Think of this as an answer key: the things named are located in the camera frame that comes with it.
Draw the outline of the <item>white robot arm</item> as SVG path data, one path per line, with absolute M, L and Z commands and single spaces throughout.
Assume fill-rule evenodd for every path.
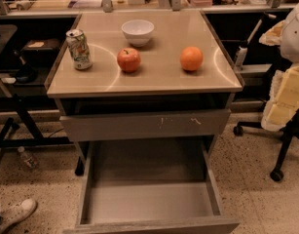
M 263 33 L 259 42 L 280 46 L 280 55 L 292 62 L 286 71 L 275 71 L 270 99 L 263 111 L 261 126 L 276 132 L 283 128 L 299 109 L 299 3 L 285 20 Z

